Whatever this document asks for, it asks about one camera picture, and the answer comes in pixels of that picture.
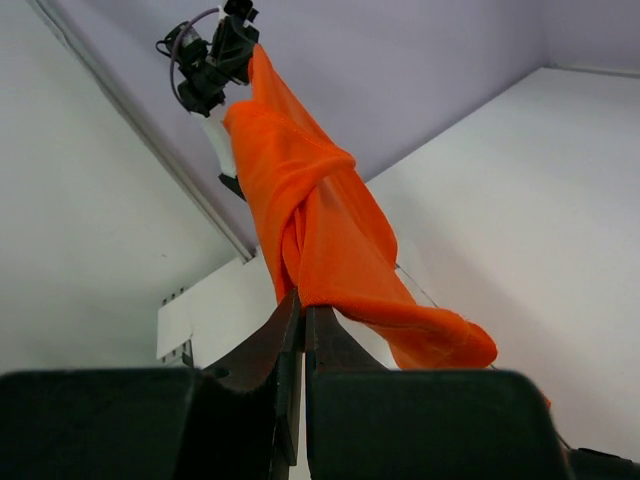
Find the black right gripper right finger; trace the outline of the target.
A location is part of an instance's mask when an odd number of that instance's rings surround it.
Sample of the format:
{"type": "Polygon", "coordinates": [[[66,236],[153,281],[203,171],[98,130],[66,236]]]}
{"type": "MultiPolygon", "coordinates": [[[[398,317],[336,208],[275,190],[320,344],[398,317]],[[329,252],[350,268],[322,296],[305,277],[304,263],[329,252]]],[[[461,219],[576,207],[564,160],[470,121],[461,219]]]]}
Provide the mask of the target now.
{"type": "Polygon", "coordinates": [[[337,321],[306,312],[314,479],[570,479],[537,387],[508,370],[389,370],[337,321]]]}

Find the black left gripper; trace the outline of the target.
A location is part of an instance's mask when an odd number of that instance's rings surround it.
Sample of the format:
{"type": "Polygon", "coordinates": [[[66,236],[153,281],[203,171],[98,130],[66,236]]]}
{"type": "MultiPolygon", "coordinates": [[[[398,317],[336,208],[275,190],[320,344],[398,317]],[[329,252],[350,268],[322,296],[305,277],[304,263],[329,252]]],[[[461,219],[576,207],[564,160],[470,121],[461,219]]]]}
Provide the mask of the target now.
{"type": "Polygon", "coordinates": [[[188,112],[207,117],[225,102],[227,84],[249,83],[249,63],[259,31],[253,23],[241,26],[227,18],[207,41],[194,25],[194,21],[180,23],[155,47],[170,60],[169,82],[177,101],[188,112]]]}

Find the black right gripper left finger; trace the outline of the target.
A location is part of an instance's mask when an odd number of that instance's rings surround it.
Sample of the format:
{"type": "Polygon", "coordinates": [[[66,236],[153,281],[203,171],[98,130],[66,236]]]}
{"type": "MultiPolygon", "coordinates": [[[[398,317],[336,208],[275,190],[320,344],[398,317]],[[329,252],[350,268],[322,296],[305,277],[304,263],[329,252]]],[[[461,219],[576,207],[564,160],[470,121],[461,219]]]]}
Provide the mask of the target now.
{"type": "Polygon", "coordinates": [[[300,301],[198,368],[1,378],[5,479],[285,479],[298,460],[300,301]]]}

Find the orange t-shirt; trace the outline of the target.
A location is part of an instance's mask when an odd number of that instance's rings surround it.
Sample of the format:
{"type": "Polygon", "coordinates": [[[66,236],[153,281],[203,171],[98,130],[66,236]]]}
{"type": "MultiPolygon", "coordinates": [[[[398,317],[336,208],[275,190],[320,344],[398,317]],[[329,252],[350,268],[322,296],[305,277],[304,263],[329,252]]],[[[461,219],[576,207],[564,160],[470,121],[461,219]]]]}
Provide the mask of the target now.
{"type": "Polygon", "coordinates": [[[336,145],[255,46],[250,99],[224,125],[275,293],[330,306],[389,345],[403,369],[485,368],[497,346],[480,326],[418,304],[396,272],[385,214],[336,145]]]}

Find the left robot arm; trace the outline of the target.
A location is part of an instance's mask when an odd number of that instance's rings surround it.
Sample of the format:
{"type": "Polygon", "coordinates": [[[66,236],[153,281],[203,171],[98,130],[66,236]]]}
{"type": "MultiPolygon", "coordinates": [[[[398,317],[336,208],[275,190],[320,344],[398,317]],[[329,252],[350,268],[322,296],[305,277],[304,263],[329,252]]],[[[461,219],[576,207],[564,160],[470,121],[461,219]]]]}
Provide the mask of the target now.
{"type": "Polygon", "coordinates": [[[241,190],[230,136],[223,125],[225,87],[250,83],[249,63],[259,40],[251,1],[228,1],[183,21],[156,50],[169,59],[169,82],[178,103],[198,122],[217,156],[221,183],[239,198],[241,190]]]}

